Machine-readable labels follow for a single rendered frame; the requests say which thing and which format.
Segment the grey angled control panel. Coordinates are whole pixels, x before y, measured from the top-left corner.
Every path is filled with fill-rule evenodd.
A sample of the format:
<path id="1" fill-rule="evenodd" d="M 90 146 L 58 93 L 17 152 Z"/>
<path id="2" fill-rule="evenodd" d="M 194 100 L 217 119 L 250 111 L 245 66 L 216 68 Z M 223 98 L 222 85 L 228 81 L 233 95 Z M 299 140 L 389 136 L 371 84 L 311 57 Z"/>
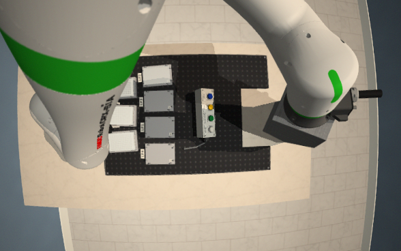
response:
<path id="1" fill-rule="evenodd" d="M 196 135 L 198 138 L 204 138 L 204 143 L 195 147 L 183 149 L 193 149 L 205 144 L 209 137 L 216 136 L 215 107 L 213 89 L 195 90 L 196 107 Z"/>

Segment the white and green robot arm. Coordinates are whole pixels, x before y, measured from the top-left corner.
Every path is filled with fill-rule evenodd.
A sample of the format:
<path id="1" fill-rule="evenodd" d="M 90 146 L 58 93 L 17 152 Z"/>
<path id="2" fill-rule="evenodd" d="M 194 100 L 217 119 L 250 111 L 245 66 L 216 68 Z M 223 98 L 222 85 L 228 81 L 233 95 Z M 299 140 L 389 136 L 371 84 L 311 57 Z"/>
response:
<path id="1" fill-rule="evenodd" d="M 381 89 L 352 87 L 356 55 L 304 0 L 223 1 L 269 49 L 287 84 L 284 112 L 295 125 L 348 121 L 353 102 L 382 97 Z M 73 167 L 105 161 L 114 109 L 164 2 L 0 0 L 0 32 L 35 91 L 31 116 Z"/>

